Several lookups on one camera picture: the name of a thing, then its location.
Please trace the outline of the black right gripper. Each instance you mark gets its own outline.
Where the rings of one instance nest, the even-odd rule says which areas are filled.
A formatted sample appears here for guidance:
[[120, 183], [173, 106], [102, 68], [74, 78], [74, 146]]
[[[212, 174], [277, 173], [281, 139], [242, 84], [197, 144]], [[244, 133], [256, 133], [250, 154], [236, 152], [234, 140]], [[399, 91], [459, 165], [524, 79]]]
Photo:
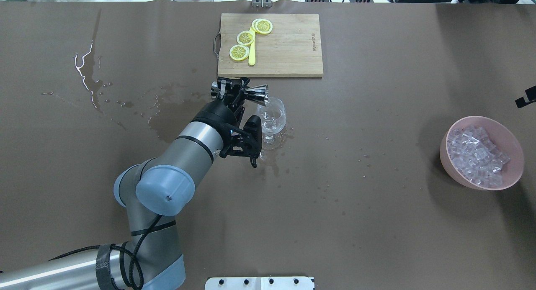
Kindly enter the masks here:
[[536, 103], [536, 86], [526, 89], [524, 97], [515, 100], [517, 108], [523, 108], [532, 103]]

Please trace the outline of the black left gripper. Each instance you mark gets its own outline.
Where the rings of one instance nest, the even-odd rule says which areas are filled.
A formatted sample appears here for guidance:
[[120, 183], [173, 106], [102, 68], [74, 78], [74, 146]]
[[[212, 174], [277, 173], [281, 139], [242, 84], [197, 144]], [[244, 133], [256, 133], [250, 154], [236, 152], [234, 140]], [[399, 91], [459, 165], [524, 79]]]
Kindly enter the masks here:
[[248, 77], [239, 79], [218, 77], [218, 100], [207, 103], [196, 114], [195, 121], [209, 125], [218, 133], [232, 133], [239, 130], [245, 111], [245, 89], [249, 82]]

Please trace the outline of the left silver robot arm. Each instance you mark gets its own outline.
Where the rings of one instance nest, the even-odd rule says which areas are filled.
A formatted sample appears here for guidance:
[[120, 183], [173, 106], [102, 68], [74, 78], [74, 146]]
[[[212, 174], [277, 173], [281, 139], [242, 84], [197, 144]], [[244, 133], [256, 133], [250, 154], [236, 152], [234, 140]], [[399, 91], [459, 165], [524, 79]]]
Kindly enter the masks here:
[[2, 290], [174, 290], [185, 280], [176, 216], [216, 158], [248, 158], [253, 168], [262, 149], [260, 117], [240, 128], [244, 103], [265, 105], [268, 87], [249, 78], [219, 77], [212, 101], [157, 158], [136, 164], [116, 179], [113, 194], [126, 208], [131, 240], [88, 246], [50, 261], [1, 274]]

